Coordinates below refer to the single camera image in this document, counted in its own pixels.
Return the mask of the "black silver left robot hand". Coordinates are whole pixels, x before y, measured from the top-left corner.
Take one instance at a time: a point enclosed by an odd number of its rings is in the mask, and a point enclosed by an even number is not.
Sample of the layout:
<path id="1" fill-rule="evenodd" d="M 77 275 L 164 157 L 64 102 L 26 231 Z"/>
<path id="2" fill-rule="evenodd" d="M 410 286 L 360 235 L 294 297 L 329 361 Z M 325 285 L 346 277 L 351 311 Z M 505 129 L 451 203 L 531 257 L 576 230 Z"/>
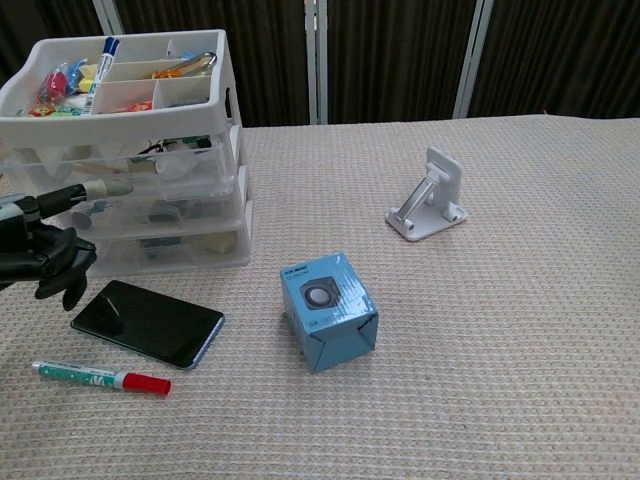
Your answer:
<path id="1" fill-rule="evenodd" d="M 73 227 L 44 221 L 84 201 L 124 196 L 129 184 L 89 180 L 37 197 L 25 194 L 1 199 L 1 288 L 36 281 L 39 300 L 63 294 L 63 308 L 76 307 L 87 288 L 87 271 L 97 260 L 96 246 Z"/>

